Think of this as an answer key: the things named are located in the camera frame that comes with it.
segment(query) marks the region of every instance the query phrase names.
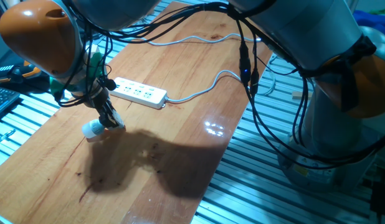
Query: wooden board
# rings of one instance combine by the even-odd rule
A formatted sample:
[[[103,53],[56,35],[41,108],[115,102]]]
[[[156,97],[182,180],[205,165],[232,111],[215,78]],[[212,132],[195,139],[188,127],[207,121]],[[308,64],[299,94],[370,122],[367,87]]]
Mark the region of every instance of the wooden board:
[[[172,3],[163,13],[182,6]],[[218,39],[232,32],[236,24],[226,15],[200,12],[157,42],[190,35]],[[267,61],[271,51],[258,48]],[[110,76],[183,98],[211,86],[223,69],[238,72],[238,49],[235,39],[128,45],[111,61]],[[33,224],[191,221],[247,105],[242,85],[225,75],[209,93],[161,110],[115,97],[112,102],[126,132],[87,142],[81,127],[97,112],[83,105],[62,108],[0,166],[0,215]]]

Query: power outlet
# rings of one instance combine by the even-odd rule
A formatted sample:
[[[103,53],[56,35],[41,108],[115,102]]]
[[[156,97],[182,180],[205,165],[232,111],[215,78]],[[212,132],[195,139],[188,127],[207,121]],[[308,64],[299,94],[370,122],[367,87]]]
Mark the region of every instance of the power outlet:
[[[116,89],[110,91],[113,96],[155,109],[160,109],[165,104],[166,90],[127,80],[126,78],[118,77],[114,81]]]

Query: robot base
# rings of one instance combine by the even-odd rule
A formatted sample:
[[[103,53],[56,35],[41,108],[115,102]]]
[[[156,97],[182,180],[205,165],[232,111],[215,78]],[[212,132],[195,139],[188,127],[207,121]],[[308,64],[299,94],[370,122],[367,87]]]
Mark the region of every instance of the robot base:
[[[306,149],[304,149],[300,145],[297,145],[293,140],[292,135],[289,135],[285,143],[300,152],[304,152],[305,154],[308,154],[308,152],[315,152],[312,140],[310,140],[311,137],[304,131],[304,128],[302,130],[302,135],[304,141],[306,140]],[[351,152],[362,150],[366,146],[370,145],[369,142],[372,143],[378,140],[378,135],[370,129],[363,129],[361,136],[362,137],[360,138],[357,145],[351,149]],[[289,158],[292,158],[294,159],[294,161],[304,164],[306,166],[330,166],[329,164],[299,156],[294,152],[289,151],[282,145],[280,146],[280,150]],[[281,156],[280,154],[278,155],[278,163],[280,164],[280,168],[285,174],[285,176],[299,187],[313,192],[332,192],[337,190],[342,192],[352,191],[361,182],[363,175],[371,167],[374,162],[374,159],[375,156],[369,156],[363,161],[355,164],[350,164],[334,169],[314,170],[306,169],[302,166],[296,165]]]

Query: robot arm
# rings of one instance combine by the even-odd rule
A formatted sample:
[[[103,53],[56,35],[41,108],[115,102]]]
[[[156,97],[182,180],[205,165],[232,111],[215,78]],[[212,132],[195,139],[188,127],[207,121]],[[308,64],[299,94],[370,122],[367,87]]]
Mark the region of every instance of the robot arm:
[[[2,16],[0,33],[15,53],[70,90],[78,102],[97,110],[99,123],[95,122],[94,128],[91,124],[84,127],[88,136],[93,136],[91,129],[100,134],[104,127],[124,126],[111,105],[107,88],[96,75],[87,75],[86,64],[92,54],[84,51],[78,25],[62,1],[34,0],[15,5]],[[62,94],[63,90],[54,94],[58,102]]]
[[[32,0],[10,8],[0,21],[7,45],[59,83],[69,80],[73,96],[87,98],[106,128],[123,126],[97,79],[86,89],[91,55],[85,53],[72,9],[103,30],[121,30],[146,15],[159,0]],[[250,15],[279,55],[288,55],[342,110],[357,118],[385,112],[385,42],[380,33],[361,29],[343,0],[230,0]],[[378,48],[362,54],[363,48]]]

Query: black cable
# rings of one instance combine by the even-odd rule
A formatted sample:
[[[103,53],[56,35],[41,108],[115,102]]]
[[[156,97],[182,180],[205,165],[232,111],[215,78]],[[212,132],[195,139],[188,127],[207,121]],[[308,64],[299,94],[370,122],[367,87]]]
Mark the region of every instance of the black cable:
[[[276,72],[275,70],[272,70],[262,59],[260,59],[257,55],[256,55],[257,59],[267,68],[269,69],[272,73],[274,74],[277,74],[277,75],[291,75],[295,72],[297,72],[298,70],[297,69],[294,69],[292,70],[292,72],[288,72],[288,73],[280,73],[280,72]]]
[[[303,142],[303,138],[302,138],[302,127],[303,127],[303,121],[304,121],[304,118],[306,115],[307,103],[308,103],[308,99],[309,99],[309,89],[307,86],[307,79],[306,78],[302,78],[302,79],[303,79],[302,98],[304,100],[304,103],[303,103],[302,115],[300,116],[300,121],[299,121],[298,135],[299,135],[300,144],[303,147],[306,147],[305,143]]]
[[[232,8],[232,6],[229,6],[229,5],[221,3],[221,2],[212,2],[212,3],[207,3],[207,4],[199,4],[199,5],[195,5],[195,6],[189,6],[189,7],[185,7],[184,9],[176,10],[175,14],[173,14],[172,16],[169,16],[168,18],[165,18],[163,20],[160,20],[160,19],[162,19],[164,16],[169,15],[172,12],[169,12],[166,15],[158,18],[157,20],[155,20],[151,24],[140,24],[140,25],[131,26],[131,27],[140,27],[140,29],[134,30],[133,32],[109,32],[107,30],[102,30],[99,27],[91,24],[88,20],[86,20],[86,18],[84,18],[83,15],[81,15],[80,13],[78,13],[76,9],[73,9],[73,11],[76,12],[76,14],[78,14],[78,16],[84,20],[85,24],[88,24],[90,26],[90,29],[93,29],[93,30],[97,31],[100,34],[103,34],[103,35],[107,36],[107,38],[109,38],[110,40],[113,39],[113,40],[117,40],[117,41],[120,41],[120,42],[125,42],[125,43],[128,43],[128,44],[143,44],[143,43],[147,43],[149,41],[155,40],[155,39],[161,37],[162,35],[165,35],[165,33],[169,32],[171,29],[173,29],[174,27],[178,26],[180,23],[185,21],[189,16],[193,15],[196,12],[200,12],[200,11],[215,11],[215,12],[227,13],[229,16],[231,16],[233,19],[235,19],[237,21],[237,25],[239,24],[239,21],[243,22],[251,30],[251,32],[253,32],[254,34],[258,35],[262,39],[262,41],[265,42],[265,44],[271,45],[275,49],[275,51],[277,51],[278,53],[282,53],[282,57],[284,59],[286,59],[286,61],[290,62],[295,67],[300,68],[299,64],[288,53],[286,53],[281,48],[281,46],[278,45],[278,43],[274,42],[272,39],[267,37],[261,30],[258,30],[258,28],[253,26],[245,18],[241,18],[239,13],[237,11],[235,11],[235,10],[234,11],[231,10],[231,8]],[[162,33],[160,33],[160,34],[150,38],[149,40],[140,40],[140,41],[137,41],[137,40],[125,40],[125,39],[129,39],[129,38],[140,39],[142,37],[147,36],[149,33],[153,32],[159,26],[161,26],[163,24],[167,24],[167,23],[173,22],[173,21],[176,21],[176,20],[178,20],[178,21],[173,26],[171,26],[169,29],[166,29],[164,32],[162,32]],[[240,30],[241,37],[242,37],[242,40],[243,40],[244,39],[243,38],[243,33],[242,33],[242,29],[240,29],[240,26],[239,26],[239,30]],[[257,55],[255,55],[254,59],[255,60],[259,59],[268,68],[268,66],[260,58],[258,58]],[[273,71],[271,68],[268,68],[268,69],[270,71],[276,73],[276,74],[279,74],[279,75],[289,75],[289,73],[288,74],[282,74],[282,73],[278,73],[278,72]],[[303,107],[303,110],[305,111],[306,107],[307,107],[308,97],[306,97],[305,96],[306,94],[304,94],[304,93],[303,93],[303,98],[302,98],[303,101],[302,101],[301,107]],[[286,147],[288,150],[291,150],[295,154],[307,157],[309,159],[314,159],[314,160],[318,160],[320,162],[334,164],[334,166],[323,168],[323,169],[331,169],[332,167],[342,166],[342,165],[345,165],[345,164],[348,164],[348,163],[352,163],[352,162],[358,162],[358,161],[360,161],[360,159],[364,159],[365,157],[370,156],[371,154],[373,154],[376,151],[380,150],[385,145],[385,136],[384,136],[383,138],[381,138],[380,141],[374,143],[372,145],[372,147],[368,147],[368,148],[366,148],[363,151],[356,152],[356,153],[354,153],[352,155],[348,155],[348,156],[337,157],[337,158],[323,158],[323,157],[319,157],[319,156],[307,155],[307,154],[304,154],[304,153],[302,153],[300,151],[297,151],[297,150],[293,149],[292,147],[288,146],[283,141],[281,141],[279,138],[277,138],[276,135],[274,135],[269,130],[269,128],[266,127],[266,125],[263,123],[263,121],[260,119],[260,116],[259,116],[258,112],[255,109],[254,98],[250,99],[250,102],[252,104],[253,114],[254,114],[254,121],[255,121],[255,125],[257,126],[257,128],[259,127],[259,125],[257,124],[256,119],[259,120],[261,125],[266,129],[266,131],[269,132],[269,134],[276,141],[278,141],[281,145]],[[303,121],[303,117],[304,116],[301,116],[300,124],[303,123],[302,122]],[[260,128],[259,128],[258,131],[259,131],[259,133],[262,136],[264,136],[263,133],[261,133]],[[316,169],[318,167],[307,167],[307,168],[309,168],[309,169]]]
[[[304,83],[304,85],[306,86],[304,93],[306,94],[303,94],[303,98],[302,98],[302,102],[303,102],[303,107],[304,107],[304,110],[306,110],[306,107],[307,107],[307,100],[308,100],[308,88],[307,88],[307,82]],[[268,127],[266,127],[266,125],[264,125],[264,123],[261,121],[260,119],[260,116],[259,114],[257,113],[257,111],[255,111],[255,105],[253,102],[251,102],[251,105],[252,105],[252,108],[254,109],[254,118],[258,118],[259,121],[261,122],[261,125],[266,129],[266,131],[269,132],[269,134],[274,138],[276,139],[276,141],[278,141],[281,145],[283,145],[284,147],[286,147],[288,150],[291,150],[292,152],[294,152],[295,154],[298,154],[300,156],[304,156],[306,158],[309,158],[309,159],[314,159],[314,160],[317,160],[317,161],[320,161],[320,162],[325,162],[325,163],[329,163],[329,164],[334,164],[333,166],[330,166],[330,167],[325,167],[325,168],[322,168],[322,169],[331,169],[331,168],[335,168],[335,167],[338,167],[338,166],[343,166],[343,165],[346,165],[346,164],[351,164],[351,163],[355,163],[355,162],[359,162],[360,160],[366,158],[367,156],[370,156],[371,154],[375,153],[376,151],[369,151],[369,149],[374,149],[374,147],[368,147],[366,148],[365,150],[361,151],[361,152],[357,152],[357,153],[354,153],[352,155],[348,155],[348,156],[343,156],[343,157],[337,157],[337,158],[324,158],[324,157],[319,157],[319,156],[309,156],[309,155],[306,155],[306,154],[303,154],[299,151],[296,151],[294,150],[292,147],[286,145],[283,141],[281,141],[279,138],[276,137],[276,135],[274,135],[269,129]],[[376,142],[377,143],[381,143],[380,145],[378,146],[385,146],[385,141],[378,141]],[[317,167],[308,167],[309,169],[317,169]]]
[[[259,124],[257,122],[257,119],[259,120],[260,123],[263,123],[263,121],[261,120],[257,110],[256,110],[256,107],[255,107],[255,98],[254,97],[251,97],[250,94],[249,94],[249,90],[248,88],[245,88],[245,92],[248,96],[248,99],[249,99],[249,103],[252,107],[252,115],[254,117],[254,123],[255,123],[255,127],[257,129],[257,131],[259,132],[259,134],[263,137],[263,139],[267,142],[267,144],[269,144],[269,146],[274,149],[274,151],[276,151],[278,154],[280,154],[282,157],[286,158],[286,160],[298,165],[298,166],[301,166],[301,167],[304,167],[304,168],[307,168],[307,169],[315,169],[315,170],[327,170],[327,169],[333,169],[333,168],[336,168],[336,167],[339,167],[339,166],[342,166],[342,165],[332,165],[332,166],[326,166],[326,167],[312,167],[312,166],[308,166],[308,165],[305,165],[305,164],[302,164],[300,162],[297,162],[295,161],[294,159],[291,159],[289,158],[287,155],[285,155],[283,152],[281,152],[279,149],[277,149],[277,147],[275,147],[270,141],[269,139],[266,137],[266,135],[262,132],[262,130],[260,130],[260,127],[259,127]]]

